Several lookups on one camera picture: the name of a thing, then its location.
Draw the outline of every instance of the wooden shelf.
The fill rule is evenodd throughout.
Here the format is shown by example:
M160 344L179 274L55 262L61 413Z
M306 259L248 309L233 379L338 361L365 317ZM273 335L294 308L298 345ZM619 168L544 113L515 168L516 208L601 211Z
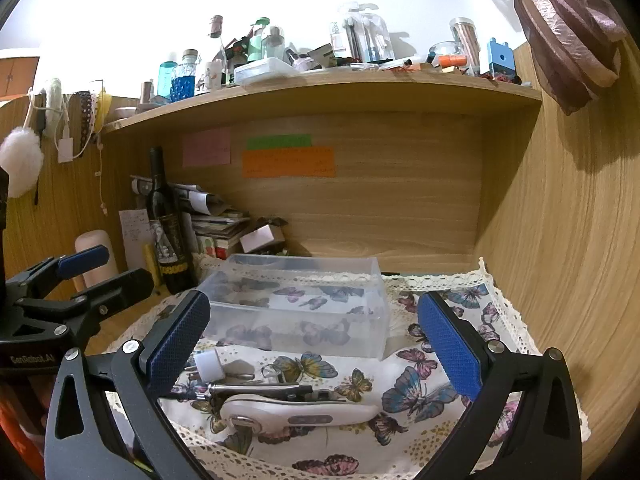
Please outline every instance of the wooden shelf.
M477 77L387 71L316 73L185 99L113 121L102 132L186 132L260 118L348 112L491 116L541 102L539 90Z

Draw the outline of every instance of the white fluffy pompom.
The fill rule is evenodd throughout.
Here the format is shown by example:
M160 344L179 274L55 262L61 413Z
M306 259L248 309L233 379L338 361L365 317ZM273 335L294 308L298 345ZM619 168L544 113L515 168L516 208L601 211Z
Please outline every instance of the white fluffy pompom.
M14 128L0 146L0 168L9 174L9 197L22 196L36 185L43 161L40 139L34 131Z

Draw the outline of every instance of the wine label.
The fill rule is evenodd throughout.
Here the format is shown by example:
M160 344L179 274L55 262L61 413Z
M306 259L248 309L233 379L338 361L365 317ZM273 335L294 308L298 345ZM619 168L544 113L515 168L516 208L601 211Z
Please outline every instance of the wine label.
M177 274L189 268L176 215L150 220L154 250L162 274Z

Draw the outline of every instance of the plastic tray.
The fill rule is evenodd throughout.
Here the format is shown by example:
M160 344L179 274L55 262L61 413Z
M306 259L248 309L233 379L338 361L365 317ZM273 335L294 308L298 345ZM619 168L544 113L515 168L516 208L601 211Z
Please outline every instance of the plastic tray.
M388 305L375 258L234 254L198 287L219 344L382 359Z

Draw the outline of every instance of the wine bottle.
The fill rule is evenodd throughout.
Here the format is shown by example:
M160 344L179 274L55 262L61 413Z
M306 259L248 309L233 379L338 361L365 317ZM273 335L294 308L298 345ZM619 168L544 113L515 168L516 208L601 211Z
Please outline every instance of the wine bottle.
M154 251L166 288L172 294L195 286L191 259L182 233L174 192L166 181L162 148L150 150L151 192L146 197L146 212L154 239Z

